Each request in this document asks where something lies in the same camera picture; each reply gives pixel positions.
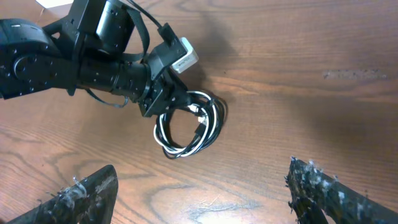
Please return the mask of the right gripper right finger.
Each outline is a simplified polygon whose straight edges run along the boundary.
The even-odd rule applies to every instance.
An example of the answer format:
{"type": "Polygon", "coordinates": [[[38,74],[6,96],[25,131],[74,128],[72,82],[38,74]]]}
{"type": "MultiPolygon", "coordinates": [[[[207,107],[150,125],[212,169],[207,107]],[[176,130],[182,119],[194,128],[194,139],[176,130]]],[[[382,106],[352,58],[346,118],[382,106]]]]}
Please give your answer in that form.
{"type": "Polygon", "coordinates": [[[397,212],[326,175],[312,161],[291,157],[285,186],[297,223],[397,223],[397,212]]]}

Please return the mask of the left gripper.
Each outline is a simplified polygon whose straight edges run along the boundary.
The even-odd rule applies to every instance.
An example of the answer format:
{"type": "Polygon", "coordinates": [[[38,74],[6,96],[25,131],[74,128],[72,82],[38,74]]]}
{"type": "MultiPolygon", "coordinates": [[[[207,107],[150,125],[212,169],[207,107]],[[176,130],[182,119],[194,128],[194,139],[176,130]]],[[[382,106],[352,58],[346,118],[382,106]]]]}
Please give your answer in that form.
{"type": "Polygon", "coordinates": [[[192,103],[193,97],[188,93],[187,86],[170,68],[186,53],[180,42],[173,45],[164,42],[156,46],[144,60],[150,68],[149,83],[138,100],[144,117],[158,116],[192,103]]]}

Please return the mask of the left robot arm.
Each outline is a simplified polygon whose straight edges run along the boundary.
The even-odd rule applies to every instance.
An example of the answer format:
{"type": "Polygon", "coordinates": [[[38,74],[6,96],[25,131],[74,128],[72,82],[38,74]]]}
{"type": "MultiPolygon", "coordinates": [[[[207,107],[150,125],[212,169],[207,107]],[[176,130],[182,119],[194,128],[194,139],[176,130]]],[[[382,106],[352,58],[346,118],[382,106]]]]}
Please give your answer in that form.
{"type": "Polygon", "coordinates": [[[2,19],[1,98],[51,88],[103,91],[137,103],[144,117],[190,105],[192,95],[172,73],[187,50],[169,24],[157,25],[162,42],[150,48],[147,17],[134,1],[74,1],[43,27],[2,19]]]}

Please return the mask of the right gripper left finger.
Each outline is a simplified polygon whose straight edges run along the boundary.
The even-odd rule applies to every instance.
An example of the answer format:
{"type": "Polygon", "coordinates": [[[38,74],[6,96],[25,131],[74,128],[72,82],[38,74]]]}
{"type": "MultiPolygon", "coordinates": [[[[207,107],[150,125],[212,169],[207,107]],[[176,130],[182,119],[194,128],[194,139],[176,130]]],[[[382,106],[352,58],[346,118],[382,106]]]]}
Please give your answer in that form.
{"type": "Polygon", "coordinates": [[[50,200],[10,221],[13,224],[110,224],[118,194],[116,169],[108,164],[50,200]]]}

